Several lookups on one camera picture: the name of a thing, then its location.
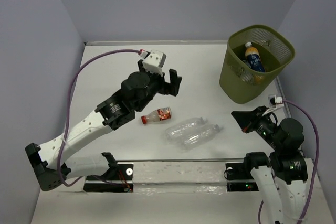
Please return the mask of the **red cap red label bottle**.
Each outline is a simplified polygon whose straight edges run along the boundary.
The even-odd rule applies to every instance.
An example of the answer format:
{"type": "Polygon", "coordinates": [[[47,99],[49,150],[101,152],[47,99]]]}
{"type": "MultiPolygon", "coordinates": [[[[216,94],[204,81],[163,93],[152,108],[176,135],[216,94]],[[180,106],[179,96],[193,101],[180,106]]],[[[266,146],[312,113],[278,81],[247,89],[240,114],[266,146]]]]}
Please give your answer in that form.
{"type": "Polygon", "coordinates": [[[146,125],[149,123],[158,123],[172,118],[172,111],[170,107],[156,109],[153,112],[141,116],[141,122],[146,125]]]}

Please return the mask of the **orange juice bottle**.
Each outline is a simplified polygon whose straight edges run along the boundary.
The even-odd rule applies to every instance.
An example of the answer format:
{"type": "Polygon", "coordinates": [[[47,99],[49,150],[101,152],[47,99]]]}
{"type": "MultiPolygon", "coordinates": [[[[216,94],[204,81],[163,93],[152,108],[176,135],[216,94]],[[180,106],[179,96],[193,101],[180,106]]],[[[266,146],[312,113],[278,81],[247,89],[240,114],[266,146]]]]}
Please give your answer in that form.
{"type": "Polygon", "coordinates": [[[250,65],[250,68],[254,71],[254,72],[258,72],[258,74],[254,73],[254,79],[256,81],[257,84],[261,84],[264,80],[263,75],[261,75],[260,73],[265,73],[266,69],[261,61],[261,57],[259,55],[259,51],[257,48],[255,48],[251,42],[247,42],[245,43],[245,58],[247,60],[247,62],[250,65]]]}

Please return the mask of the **small black cap bottle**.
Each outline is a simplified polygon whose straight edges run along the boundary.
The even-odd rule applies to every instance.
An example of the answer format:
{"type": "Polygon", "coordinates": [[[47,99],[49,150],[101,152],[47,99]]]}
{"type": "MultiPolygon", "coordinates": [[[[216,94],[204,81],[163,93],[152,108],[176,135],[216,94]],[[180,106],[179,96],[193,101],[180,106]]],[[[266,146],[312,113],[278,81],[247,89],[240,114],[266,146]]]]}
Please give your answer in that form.
{"type": "MultiPolygon", "coordinates": [[[[248,70],[251,70],[251,65],[247,60],[243,60],[243,63],[247,66],[248,70]]],[[[254,75],[250,71],[247,71],[244,67],[240,68],[239,77],[244,83],[247,83],[249,85],[256,84],[254,75]]]]}

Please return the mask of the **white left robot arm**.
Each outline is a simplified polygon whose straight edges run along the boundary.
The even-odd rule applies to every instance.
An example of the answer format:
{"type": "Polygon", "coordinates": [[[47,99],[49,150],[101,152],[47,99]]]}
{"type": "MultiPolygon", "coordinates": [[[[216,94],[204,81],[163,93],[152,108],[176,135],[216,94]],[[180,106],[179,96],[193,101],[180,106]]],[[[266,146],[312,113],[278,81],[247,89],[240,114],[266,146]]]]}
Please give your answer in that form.
{"type": "Polygon", "coordinates": [[[165,74],[145,70],[142,60],[138,71],[121,83],[121,88],[97,105],[89,115],[69,132],[43,144],[31,143],[25,152],[42,191],[53,190],[66,180],[93,176],[106,182],[120,172],[113,155],[102,152],[94,156],[74,155],[99,137],[109,134],[135,119],[156,94],[177,96],[182,77],[170,69],[170,82],[165,74]]]}

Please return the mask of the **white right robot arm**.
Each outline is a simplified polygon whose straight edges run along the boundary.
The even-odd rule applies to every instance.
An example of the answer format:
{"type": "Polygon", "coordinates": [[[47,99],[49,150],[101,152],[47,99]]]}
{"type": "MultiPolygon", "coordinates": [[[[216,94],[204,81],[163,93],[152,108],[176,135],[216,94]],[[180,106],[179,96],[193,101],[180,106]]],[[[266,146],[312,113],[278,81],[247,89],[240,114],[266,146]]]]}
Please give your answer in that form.
{"type": "Polygon", "coordinates": [[[231,115],[242,132],[257,133],[273,149],[270,155],[247,153],[240,168],[256,182],[271,223],[303,223],[308,188],[307,164],[299,151],[303,126],[293,118],[278,122],[266,106],[231,115]]]}

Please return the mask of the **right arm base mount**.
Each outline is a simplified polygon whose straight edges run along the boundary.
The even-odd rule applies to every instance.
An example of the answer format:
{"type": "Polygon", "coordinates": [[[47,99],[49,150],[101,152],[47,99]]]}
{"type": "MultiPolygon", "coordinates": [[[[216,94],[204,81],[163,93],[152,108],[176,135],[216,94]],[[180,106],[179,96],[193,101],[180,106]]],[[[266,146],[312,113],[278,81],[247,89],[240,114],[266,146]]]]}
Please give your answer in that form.
{"type": "Polygon", "coordinates": [[[226,163],[225,167],[223,176],[227,181],[228,192],[259,191],[256,182],[243,163],[226,163]]]}

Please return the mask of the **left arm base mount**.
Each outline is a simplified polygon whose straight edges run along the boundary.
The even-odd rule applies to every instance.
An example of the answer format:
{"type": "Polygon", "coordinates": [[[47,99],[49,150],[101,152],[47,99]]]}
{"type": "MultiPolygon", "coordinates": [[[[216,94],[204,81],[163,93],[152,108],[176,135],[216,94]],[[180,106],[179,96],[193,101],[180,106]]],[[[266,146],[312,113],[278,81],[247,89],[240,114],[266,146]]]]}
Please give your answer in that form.
{"type": "Polygon", "coordinates": [[[132,193],[134,163],[117,162],[111,153],[102,153],[109,169],[103,175],[86,177],[83,190],[87,193],[132,193]]]}

